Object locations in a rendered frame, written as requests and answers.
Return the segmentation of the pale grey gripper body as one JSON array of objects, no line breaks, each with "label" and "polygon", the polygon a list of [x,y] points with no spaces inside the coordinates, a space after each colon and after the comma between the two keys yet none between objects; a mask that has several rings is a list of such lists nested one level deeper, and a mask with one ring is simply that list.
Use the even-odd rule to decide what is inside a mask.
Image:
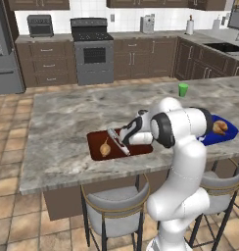
[{"label": "pale grey gripper body", "polygon": [[115,142],[115,144],[117,145],[117,147],[126,155],[129,156],[130,152],[128,150],[128,148],[122,143],[122,141],[120,140],[120,137],[118,136],[118,134],[116,133],[116,131],[112,128],[108,128],[107,129],[107,133],[108,135],[112,138],[112,140]]}]

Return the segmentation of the white paper towel roll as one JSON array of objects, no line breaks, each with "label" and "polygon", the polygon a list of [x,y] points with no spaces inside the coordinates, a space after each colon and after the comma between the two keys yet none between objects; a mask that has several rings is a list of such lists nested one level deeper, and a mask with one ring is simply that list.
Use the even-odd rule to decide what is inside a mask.
[{"label": "white paper towel roll", "polygon": [[187,21],[187,25],[186,25],[186,34],[188,35],[192,35],[194,32],[194,20],[192,15],[189,16],[189,20]]}]

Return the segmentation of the brown chicken drumstick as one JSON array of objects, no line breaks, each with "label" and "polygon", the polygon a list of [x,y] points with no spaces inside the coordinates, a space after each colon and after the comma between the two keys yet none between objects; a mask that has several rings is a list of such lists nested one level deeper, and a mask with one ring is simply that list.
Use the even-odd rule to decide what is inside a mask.
[{"label": "brown chicken drumstick", "polygon": [[214,126],[213,126],[213,132],[220,134],[220,135],[225,135],[225,132],[228,130],[227,123],[221,120],[215,121]]}]

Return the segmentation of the black sink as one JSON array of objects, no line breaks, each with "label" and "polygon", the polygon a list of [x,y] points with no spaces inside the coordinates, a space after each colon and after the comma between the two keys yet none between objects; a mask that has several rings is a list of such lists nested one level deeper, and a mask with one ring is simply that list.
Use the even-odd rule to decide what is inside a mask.
[{"label": "black sink", "polygon": [[218,50],[226,54],[239,56],[239,46],[228,43],[228,42],[206,43],[206,46],[211,47],[215,50]]}]

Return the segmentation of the grey microwave oven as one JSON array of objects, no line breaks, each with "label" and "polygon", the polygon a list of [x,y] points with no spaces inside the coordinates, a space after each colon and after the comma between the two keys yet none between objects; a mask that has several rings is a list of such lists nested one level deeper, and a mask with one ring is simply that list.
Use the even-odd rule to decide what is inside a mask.
[{"label": "grey microwave oven", "polygon": [[234,0],[227,26],[229,28],[239,29],[239,0]]}]

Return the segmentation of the brown cupboard run under sink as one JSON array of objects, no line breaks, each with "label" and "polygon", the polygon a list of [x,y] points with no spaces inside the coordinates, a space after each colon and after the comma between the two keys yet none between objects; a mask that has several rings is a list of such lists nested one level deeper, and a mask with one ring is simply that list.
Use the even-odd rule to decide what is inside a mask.
[{"label": "brown cupboard run under sink", "polygon": [[179,80],[239,75],[239,60],[179,37],[173,75]]}]

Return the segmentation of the grey stove with oven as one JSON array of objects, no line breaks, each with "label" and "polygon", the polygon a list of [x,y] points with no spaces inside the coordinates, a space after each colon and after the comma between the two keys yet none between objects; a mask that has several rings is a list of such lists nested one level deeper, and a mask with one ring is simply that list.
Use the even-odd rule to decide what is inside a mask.
[{"label": "grey stove with oven", "polygon": [[71,19],[79,85],[114,81],[114,39],[106,18]]}]

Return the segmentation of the white toaster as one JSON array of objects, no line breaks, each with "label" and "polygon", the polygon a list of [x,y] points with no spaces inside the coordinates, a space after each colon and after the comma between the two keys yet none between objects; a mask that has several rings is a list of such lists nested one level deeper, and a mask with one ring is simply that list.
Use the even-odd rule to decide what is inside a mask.
[{"label": "white toaster", "polygon": [[145,34],[154,32],[155,16],[146,15],[140,18],[140,31]]}]

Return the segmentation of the brown drawer cupboard run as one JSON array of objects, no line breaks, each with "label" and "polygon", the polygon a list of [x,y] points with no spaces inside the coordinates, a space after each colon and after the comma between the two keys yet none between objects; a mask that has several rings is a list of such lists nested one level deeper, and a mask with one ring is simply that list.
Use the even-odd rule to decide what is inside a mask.
[{"label": "brown drawer cupboard run", "polygon": [[77,83],[74,45],[70,34],[35,38],[20,35],[16,48],[26,87]]}]

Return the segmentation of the grey steel fridge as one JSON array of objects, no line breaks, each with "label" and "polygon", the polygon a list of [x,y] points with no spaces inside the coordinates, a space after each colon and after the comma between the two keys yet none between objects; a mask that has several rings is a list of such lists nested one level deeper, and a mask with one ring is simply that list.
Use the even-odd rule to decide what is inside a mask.
[{"label": "grey steel fridge", "polygon": [[0,94],[25,92],[15,44],[18,37],[15,13],[8,0],[0,0]]}]

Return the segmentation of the green cup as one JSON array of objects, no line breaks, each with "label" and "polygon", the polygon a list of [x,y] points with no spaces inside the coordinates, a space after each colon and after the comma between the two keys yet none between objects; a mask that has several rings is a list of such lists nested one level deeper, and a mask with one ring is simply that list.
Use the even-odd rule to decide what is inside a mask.
[{"label": "green cup", "polygon": [[186,83],[180,83],[178,85],[178,94],[180,97],[184,97],[187,93],[189,85]]}]

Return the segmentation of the brown upper cupboards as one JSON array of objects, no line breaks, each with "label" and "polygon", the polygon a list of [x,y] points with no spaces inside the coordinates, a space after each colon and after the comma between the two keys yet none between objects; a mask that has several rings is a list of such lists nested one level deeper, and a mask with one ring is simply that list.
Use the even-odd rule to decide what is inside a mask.
[{"label": "brown upper cupboards", "polygon": [[70,0],[8,0],[13,11],[23,10],[68,10]]},{"label": "brown upper cupboards", "polygon": [[107,0],[108,8],[191,8],[223,11],[226,0]]}]

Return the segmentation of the white soap bottle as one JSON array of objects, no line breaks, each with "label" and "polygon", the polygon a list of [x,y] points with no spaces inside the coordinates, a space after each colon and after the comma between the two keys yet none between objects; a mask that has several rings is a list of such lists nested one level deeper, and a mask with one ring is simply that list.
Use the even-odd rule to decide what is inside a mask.
[{"label": "white soap bottle", "polygon": [[220,27],[220,17],[217,16],[217,18],[213,22],[212,30],[214,30],[214,31],[219,30],[219,27]]}]

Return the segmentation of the dark red tray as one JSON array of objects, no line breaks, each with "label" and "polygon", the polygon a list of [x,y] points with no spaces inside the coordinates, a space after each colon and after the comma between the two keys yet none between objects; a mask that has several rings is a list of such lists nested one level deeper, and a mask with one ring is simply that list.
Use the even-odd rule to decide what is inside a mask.
[{"label": "dark red tray", "polygon": [[[104,161],[116,158],[125,158],[126,155],[117,147],[112,138],[105,130],[92,131],[87,134],[87,141],[90,150],[91,158],[94,161]],[[111,147],[110,153],[103,157],[100,152],[102,144],[107,143]],[[128,145],[131,156],[149,154],[153,152],[153,147],[149,145]]]}]

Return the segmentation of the grey cushioned bar stool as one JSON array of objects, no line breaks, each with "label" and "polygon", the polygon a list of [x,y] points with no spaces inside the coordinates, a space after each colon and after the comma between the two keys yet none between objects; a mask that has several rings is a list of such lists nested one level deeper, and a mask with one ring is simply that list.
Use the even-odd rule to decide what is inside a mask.
[{"label": "grey cushioned bar stool", "polygon": [[131,235],[133,251],[141,251],[144,224],[144,204],[151,187],[146,175],[145,184],[139,188],[140,175],[128,187],[85,193],[80,187],[81,206],[87,246],[93,239],[98,251],[108,251],[109,238]]},{"label": "grey cushioned bar stool", "polygon": [[[230,162],[235,166],[235,171],[232,177],[220,178],[215,172],[217,162],[214,163],[209,172],[204,173],[201,186],[208,192],[211,204],[210,208],[205,213],[195,219],[190,239],[186,241],[190,248],[202,247],[211,244],[213,246],[212,251],[216,251],[218,247],[239,190],[239,163],[236,163],[233,159],[230,159]],[[220,213],[224,213],[224,217],[217,235],[214,235],[208,216],[213,214],[219,215]],[[213,239],[211,241],[195,245],[194,241],[202,219],[205,219]]]}]

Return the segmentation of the yellow onion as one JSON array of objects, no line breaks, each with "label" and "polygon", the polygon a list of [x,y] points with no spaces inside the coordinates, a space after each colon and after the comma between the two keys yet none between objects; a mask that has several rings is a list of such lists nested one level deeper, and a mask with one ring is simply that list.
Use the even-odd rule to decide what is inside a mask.
[{"label": "yellow onion", "polygon": [[103,157],[106,157],[111,152],[111,146],[108,144],[108,140],[105,140],[105,142],[100,146],[100,153]]}]

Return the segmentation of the blue tray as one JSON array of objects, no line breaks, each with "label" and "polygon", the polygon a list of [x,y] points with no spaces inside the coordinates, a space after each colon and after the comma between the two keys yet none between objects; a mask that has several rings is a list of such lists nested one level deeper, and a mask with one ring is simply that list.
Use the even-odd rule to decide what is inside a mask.
[{"label": "blue tray", "polygon": [[231,122],[227,121],[226,119],[222,117],[219,117],[217,115],[212,115],[212,120],[213,122],[218,121],[218,120],[226,122],[228,126],[228,130],[225,132],[225,135],[220,135],[211,131],[210,133],[204,136],[198,137],[198,140],[201,141],[205,146],[217,144],[223,141],[232,140],[239,132],[238,128],[235,125],[233,125]]}]

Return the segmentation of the brown door cupboard run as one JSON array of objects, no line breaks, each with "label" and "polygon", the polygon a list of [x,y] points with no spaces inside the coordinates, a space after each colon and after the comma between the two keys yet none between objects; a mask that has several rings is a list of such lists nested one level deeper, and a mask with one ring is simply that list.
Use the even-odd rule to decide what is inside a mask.
[{"label": "brown door cupboard run", "polygon": [[114,41],[114,79],[172,76],[175,37]]}]

